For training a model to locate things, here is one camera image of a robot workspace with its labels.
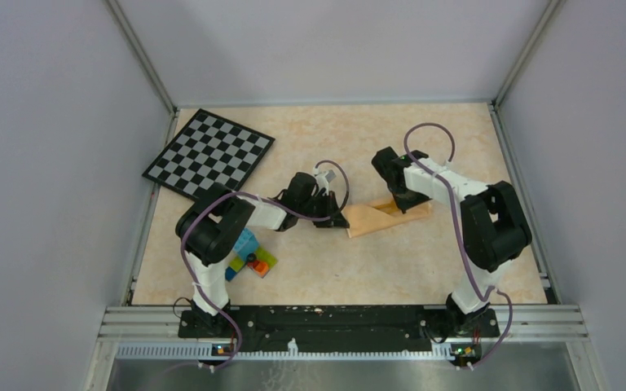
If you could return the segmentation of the orange cloth napkin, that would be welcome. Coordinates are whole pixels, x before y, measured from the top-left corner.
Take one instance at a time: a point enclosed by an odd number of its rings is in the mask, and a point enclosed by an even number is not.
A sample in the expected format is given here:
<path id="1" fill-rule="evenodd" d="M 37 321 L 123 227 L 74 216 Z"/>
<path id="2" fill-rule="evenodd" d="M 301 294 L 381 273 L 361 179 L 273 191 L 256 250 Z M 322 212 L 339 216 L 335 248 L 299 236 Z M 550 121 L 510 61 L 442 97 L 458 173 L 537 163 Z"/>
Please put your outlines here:
<path id="1" fill-rule="evenodd" d="M 402 213 L 400 210 L 397 213 L 383 213 L 372 208 L 370 206 L 371 202 L 351 204 L 342 211 L 342 214 L 350 223 L 350 227 L 346 230 L 351 239 L 390 229 L 408 222 L 425 219 L 432 214 L 432 207 L 429 203 L 413 207 L 406 213 Z"/>

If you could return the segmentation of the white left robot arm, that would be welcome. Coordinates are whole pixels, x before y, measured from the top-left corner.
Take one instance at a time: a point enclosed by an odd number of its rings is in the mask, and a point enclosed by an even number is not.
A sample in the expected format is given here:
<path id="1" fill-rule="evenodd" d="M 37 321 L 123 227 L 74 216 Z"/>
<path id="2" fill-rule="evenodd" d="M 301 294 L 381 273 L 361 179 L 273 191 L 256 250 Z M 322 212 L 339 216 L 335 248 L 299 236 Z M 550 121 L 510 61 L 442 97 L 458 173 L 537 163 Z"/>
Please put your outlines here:
<path id="1" fill-rule="evenodd" d="M 335 177 L 331 169 L 297 173 L 273 198 L 212 184 L 175 227 L 194 287 L 191 308 L 182 313 L 182 320 L 208 336 L 220 336 L 227 330 L 229 316 L 224 310 L 230 303 L 226 287 L 229 258 L 254 253 L 254 238 L 245 234 L 250 227 L 284 232 L 308 220 L 319 228 L 347 228 L 349 223 L 342 215 L 345 205 L 337 202 L 330 188 Z"/>

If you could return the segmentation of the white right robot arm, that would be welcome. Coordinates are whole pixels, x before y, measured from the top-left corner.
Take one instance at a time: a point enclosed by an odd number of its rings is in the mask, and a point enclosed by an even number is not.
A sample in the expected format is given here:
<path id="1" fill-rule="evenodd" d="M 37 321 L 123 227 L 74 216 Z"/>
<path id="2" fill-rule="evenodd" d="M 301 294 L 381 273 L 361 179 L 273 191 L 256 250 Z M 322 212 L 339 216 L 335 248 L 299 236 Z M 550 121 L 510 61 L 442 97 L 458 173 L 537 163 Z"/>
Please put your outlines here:
<path id="1" fill-rule="evenodd" d="M 445 323 L 451 333 L 468 335 L 505 269 L 532 242 L 514 187 L 469 179 L 420 151 L 399 156 L 386 147 L 372 165 L 402 213 L 431 200 L 449 206 L 465 277 L 447 297 Z"/>

